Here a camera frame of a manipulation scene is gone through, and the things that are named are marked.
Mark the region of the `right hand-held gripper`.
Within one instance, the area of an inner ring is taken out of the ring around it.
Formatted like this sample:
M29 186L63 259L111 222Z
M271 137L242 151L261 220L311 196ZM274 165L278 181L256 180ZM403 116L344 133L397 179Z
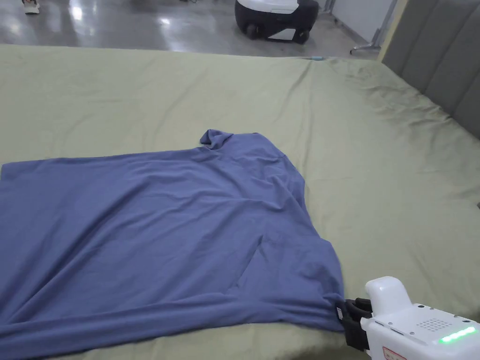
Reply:
M477 360L480 325L471 319L412 303L394 277L371 280L368 298L336 304L348 346L373 360Z

